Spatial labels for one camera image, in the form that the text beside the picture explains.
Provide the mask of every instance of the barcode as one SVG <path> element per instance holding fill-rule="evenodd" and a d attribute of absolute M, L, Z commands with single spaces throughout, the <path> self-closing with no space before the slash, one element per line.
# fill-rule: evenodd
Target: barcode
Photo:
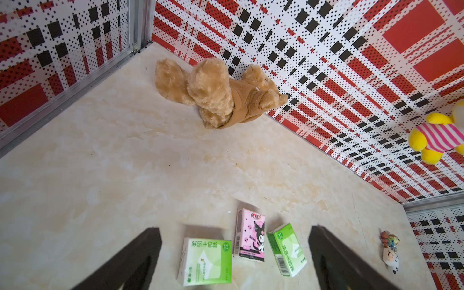
<path fill-rule="evenodd" d="M 282 275 L 288 275 L 289 271 L 287 270 L 287 266 L 285 266 L 284 258 L 282 255 L 276 255 L 277 264 L 279 264 L 280 272 Z"/>
<path fill-rule="evenodd" d="M 242 212 L 243 210 L 237 212 L 237 232 L 242 232 Z"/>
<path fill-rule="evenodd" d="M 238 255 L 239 250 L 240 250 L 240 235 L 237 235 L 235 237 L 235 252 L 234 252 L 234 255 Z"/>

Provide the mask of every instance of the perforated panel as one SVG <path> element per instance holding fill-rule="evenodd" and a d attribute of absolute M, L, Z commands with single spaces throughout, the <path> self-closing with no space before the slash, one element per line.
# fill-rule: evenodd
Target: perforated panel
<path fill-rule="evenodd" d="M 464 206 L 408 218 L 437 289 L 464 289 Z"/>
<path fill-rule="evenodd" d="M 0 9 L 0 137 L 129 47 L 127 0 L 1 0 Z"/>
<path fill-rule="evenodd" d="M 460 191 L 464 158 L 408 147 L 464 86 L 461 0 L 159 0 L 152 40 L 195 65 L 249 64 L 289 96 L 268 114 L 400 203 Z"/>

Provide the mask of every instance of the marble floor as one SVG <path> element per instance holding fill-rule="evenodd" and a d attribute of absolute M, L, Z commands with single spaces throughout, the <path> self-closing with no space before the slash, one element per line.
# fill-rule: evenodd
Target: marble floor
<path fill-rule="evenodd" d="M 163 99 L 152 44 L 0 159 L 0 289 L 69 289 L 147 227 L 163 246 L 151 289 L 175 280 L 184 236 L 233 239 L 251 205 L 271 230 L 291 222 L 308 259 L 295 278 L 233 259 L 232 284 L 199 289 L 318 289 L 307 238 L 323 225 L 402 289 L 435 289 L 402 206 L 262 116 L 205 129 L 197 110 Z M 401 264 L 381 260 L 379 233 L 396 234 Z"/>

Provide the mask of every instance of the brown plush toy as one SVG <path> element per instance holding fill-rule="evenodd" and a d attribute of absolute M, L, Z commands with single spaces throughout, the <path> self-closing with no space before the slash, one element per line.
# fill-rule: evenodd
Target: brown plush toy
<path fill-rule="evenodd" d="M 237 81 L 229 78 L 225 63 L 216 58 L 199 62 L 191 73 L 177 62 L 156 64 L 156 88 L 169 101 L 198 105 L 207 128 L 227 128 L 257 119 L 287 103 L 276 84 L 257 65 L 250 65 Z"/>

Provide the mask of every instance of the pink striped plush toy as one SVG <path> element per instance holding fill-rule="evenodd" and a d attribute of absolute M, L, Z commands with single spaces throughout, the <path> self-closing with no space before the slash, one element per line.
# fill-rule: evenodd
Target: pink striped plush toy
<path fill-rule="evenodd" d="M 437 163 L 444 152 L 452 149 L 464 155 L 464 100 L 456 103 L 450 117 L 431 113 L 425 120 L 409 135 L 409 146 L 422 151 L 425 163 Z"/>

